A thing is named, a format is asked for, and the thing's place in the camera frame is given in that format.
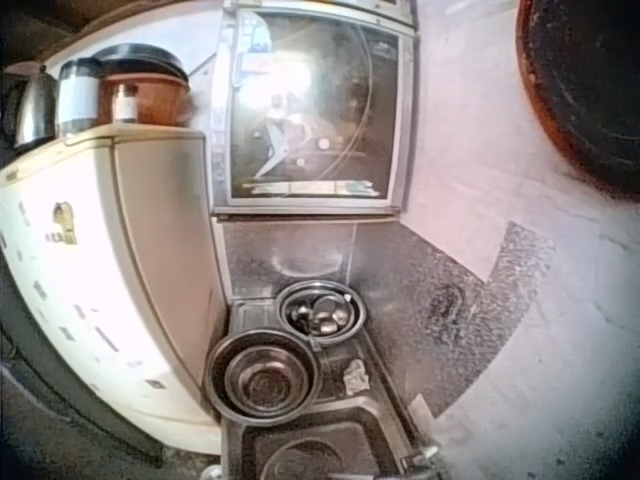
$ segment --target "white tile floor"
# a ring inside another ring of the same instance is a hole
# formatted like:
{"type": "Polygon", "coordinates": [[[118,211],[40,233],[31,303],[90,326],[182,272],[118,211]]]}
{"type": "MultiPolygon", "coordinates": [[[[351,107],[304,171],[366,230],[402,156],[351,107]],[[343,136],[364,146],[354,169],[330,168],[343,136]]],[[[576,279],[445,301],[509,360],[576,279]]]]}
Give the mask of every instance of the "white tile floor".
{"type": "Polygon", "coordinates": [[[428,422],[454,478],[588,478],[637,413],[640,206],[576,180],[524,94],[515,0],[419,0],[419,139],[402,221],[486,280],[509,220],[556,245],[476,383],[428,422]]]}

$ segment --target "stainless steel kettle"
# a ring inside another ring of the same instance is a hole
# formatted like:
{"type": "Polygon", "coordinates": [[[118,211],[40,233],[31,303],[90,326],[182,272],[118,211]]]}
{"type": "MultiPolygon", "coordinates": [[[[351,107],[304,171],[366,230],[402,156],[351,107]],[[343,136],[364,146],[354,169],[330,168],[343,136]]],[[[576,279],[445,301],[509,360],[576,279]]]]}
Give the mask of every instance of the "stainless steel kettle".
{"type": "Polygon", "coordinates": [[[20,101],[15,126],[15,148],[19,153],[32,150],[56,136],[56,96],[58,82],[41,65],[29,79],[20,101]]]}

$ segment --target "sink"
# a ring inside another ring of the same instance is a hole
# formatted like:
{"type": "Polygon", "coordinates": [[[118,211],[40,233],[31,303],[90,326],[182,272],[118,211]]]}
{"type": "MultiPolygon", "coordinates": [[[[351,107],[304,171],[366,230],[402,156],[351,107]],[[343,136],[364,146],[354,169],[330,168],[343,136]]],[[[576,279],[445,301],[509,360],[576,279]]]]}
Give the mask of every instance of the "sink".
{"type": "MultiPolygon", "coordinates": [[[[270,304],[264,302],[234,308],[231,331],[271,325],[273,311],[270,308],[270,304]]],[[[307,458],[314,463],[318,459],[325,461],[318,467],[325,476],[348,473],[394,477],[407,473],[403,460],[411,456],[424,439],[419,438],[408,415],[399,407],[400,402],[386,380],[388,377],[366,332],[323,349],[317,355],[322,365],[322,388],[316,402],[302,416],[268,428],[223,419],[225,479],[265,480],[263,472],[287,458],[282,452],[304,446],[305,442],[313,445],[314,451],[324,452],[307,458]],[[369,388],[348,395],[344,372],[354,360],[362,361],[369,376],[369,388]]],[[[308,466],[306,468],[297,478],[312,476],[308,466]]]]}

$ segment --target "electric kettle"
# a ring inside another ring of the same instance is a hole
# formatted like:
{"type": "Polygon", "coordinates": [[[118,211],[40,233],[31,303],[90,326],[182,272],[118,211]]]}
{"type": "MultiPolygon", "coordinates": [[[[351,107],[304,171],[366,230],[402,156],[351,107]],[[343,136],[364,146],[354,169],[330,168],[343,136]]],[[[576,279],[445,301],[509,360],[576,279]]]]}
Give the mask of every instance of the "electric kettle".
{"type": "Polygon", "coordinates": [[[5,138],[11,137],[9,141],[13,143],[18,154],[33,150],[55,138],[58,82],[46,73],[46,67],[41,65],[40,71],[29,79],[22,95],[21,90],[16,88],[8,92],[8,95],[15,94],[20,97],[18,102],[13,102],[19,104],[18,114],[14,117],[14,128],[8,132],[3,125],[3,135],[5,138]]]}

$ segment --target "jar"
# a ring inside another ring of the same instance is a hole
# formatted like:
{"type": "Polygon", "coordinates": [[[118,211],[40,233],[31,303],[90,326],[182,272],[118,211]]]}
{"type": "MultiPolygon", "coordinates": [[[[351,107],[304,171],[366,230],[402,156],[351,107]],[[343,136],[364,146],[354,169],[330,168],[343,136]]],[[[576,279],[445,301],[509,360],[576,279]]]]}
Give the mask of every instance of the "jar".
{"type": "Polygon", "coordinates": [[[138,87],[132,84],[123,83],[114,87],[111,103],[111,114],[114,123],[138,122],[137,93],[138,87]]]}
{"type": "Polygon", "coordinates": [[[102,62],[95,58],[69,60],[60,69],[56,129],[58,137],[98,125],[102,62]]]}

